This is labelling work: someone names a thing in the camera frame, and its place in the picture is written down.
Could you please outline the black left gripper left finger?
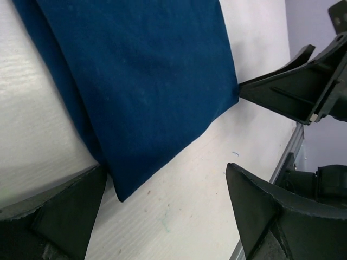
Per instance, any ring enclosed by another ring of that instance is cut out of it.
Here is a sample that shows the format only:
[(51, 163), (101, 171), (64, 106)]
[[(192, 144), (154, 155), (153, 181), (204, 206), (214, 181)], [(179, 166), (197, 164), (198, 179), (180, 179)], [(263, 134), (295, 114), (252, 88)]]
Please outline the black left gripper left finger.
[(106, 186), (106, 170), (75, 178), (1, 209), (1, 259), (84, 259)]

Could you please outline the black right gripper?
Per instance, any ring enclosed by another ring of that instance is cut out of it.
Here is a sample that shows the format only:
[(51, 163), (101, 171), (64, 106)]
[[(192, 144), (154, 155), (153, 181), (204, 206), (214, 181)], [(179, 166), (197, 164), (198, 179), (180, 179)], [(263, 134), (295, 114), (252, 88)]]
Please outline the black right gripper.
[(308, 44), (280, 71), (240, 84), (240, 97), (286, 118), (308, 125), (330, 115), (346, 122), (346, 1), (328, 8), (336, 32), (333, 41), (307, 63)]

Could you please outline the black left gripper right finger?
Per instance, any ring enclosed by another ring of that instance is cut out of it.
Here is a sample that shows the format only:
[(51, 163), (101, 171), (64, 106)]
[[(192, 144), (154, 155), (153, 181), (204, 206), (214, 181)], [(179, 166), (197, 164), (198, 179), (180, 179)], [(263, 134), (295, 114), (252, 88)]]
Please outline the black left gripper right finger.
[(296, 195), (235, 163), (226, 180), (247, 259), (346, 259), (346, 208)]

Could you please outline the navy blue printed t-shirt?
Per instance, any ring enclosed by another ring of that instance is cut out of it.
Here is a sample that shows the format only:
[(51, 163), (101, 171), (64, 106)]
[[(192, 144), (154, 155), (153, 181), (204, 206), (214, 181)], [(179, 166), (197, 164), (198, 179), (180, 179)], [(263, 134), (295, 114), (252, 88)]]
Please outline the navy blue printed t-shirt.
[(219, 1), (14, 1), (120, 201), (239, 100)]

